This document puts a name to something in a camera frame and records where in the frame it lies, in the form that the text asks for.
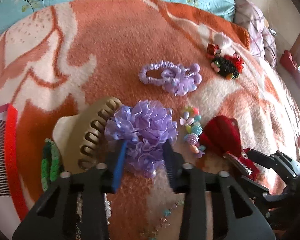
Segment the red velvet bow clip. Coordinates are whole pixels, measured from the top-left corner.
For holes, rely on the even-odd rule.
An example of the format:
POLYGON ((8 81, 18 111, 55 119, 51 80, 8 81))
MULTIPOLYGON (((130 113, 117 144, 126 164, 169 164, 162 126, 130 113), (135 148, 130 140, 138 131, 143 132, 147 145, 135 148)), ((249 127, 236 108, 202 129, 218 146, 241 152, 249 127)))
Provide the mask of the red velvet bow clip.
POLYGON ((218 115, 212 118, 203 128, 199 142, 207 150, 220 157, 226 153, 240 157, 248 153, 250 148, 244 148, 241 142, 238 122, 236 119, 218 115))

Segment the tan plastic claw clip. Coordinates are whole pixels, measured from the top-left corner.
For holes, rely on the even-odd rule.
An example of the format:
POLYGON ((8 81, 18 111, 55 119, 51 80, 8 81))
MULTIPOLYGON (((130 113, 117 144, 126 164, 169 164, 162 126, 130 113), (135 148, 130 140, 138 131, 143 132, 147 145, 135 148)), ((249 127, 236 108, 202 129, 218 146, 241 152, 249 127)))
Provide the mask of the tan plastic claw clip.
POLYGON ((83 112, 58 119, 52 132, 66 171, 82 173, 97 163, 97 150, 104 138, 107 121, 122 105, 118 98, 106 96, 83 112))

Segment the red shallow gift box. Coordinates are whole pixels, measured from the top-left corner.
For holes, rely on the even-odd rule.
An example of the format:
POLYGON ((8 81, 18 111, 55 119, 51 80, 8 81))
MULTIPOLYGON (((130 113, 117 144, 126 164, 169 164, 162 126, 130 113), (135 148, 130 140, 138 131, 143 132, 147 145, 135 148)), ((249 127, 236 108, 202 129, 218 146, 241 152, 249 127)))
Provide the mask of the red shallow gift box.
POLYGON ((5 165, 10 189, 10 197, 0 196, 0 232, 12 239, 18 225, 27 215, 29 208, 23 195, 17 165, 16 125, 17 110, 11 104, 0 106, 0 120, 6 121, 5 165))

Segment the red cloth item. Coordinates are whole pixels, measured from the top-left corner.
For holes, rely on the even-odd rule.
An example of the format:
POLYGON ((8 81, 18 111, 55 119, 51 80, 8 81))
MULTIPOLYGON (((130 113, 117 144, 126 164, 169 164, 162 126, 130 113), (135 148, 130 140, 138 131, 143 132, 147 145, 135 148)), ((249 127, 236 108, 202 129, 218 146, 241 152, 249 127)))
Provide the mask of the red cloth item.
POLYGON ((280 64, 294 79, 296 85, 300 89, 300 71, 298 70, 298 65, 294 61, 290 51, 285 50, 280 58, 280 64))

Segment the purple satin scrunchie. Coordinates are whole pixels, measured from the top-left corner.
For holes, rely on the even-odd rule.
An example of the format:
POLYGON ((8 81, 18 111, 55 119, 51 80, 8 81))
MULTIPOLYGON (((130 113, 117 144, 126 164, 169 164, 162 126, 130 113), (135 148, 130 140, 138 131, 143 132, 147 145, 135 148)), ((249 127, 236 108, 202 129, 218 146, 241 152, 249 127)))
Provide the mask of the purple satin scrunchie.
POLYGON ((174 96, 185 96, 194 92, 202 82, 199 71, 197 63, 186 68, 182 64, 161 60, 144 65, 139 72, 139 80, 144 85, 161 87, 174 96))

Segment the plaid purple pillow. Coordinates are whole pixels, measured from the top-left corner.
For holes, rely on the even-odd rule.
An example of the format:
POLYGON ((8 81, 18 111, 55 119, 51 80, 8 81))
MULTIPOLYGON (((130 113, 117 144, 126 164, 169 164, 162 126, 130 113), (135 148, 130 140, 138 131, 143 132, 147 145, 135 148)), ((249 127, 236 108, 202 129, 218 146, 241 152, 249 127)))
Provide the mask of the plaid purple pillow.
POLYGON ((275 37, 269 30, 263 12, 250 0, 235 0, 233 22, 247 30, 251 55, 264 59, 275 69, 277 67, 275 37))

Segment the purple ruffled hair flower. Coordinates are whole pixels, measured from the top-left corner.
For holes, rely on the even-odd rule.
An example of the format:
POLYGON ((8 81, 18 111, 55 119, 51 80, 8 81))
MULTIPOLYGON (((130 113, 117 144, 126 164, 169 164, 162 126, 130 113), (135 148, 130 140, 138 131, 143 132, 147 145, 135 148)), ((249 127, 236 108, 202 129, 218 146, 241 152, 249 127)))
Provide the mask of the purple ruffled hair flower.
POLYGON ((125 167, 129 172, 154 178, 164 166, 162 146, 178 137, 173 111, 160 101, 139 101, 135 106, 121 105, 104 129, 109 145, 127 141, 125 167))

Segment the red white small hair clip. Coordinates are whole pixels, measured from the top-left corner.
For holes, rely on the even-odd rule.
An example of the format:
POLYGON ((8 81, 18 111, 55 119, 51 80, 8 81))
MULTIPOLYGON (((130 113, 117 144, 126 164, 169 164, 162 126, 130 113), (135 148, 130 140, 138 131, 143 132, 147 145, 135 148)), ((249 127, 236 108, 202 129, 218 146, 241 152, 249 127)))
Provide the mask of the red white small hair clip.
POLYGON ((207 57, 210 59, 213 59, 216 56, 219 56, 221 54, 221 49, 218 45, 213 43, 207 44, 207 57))

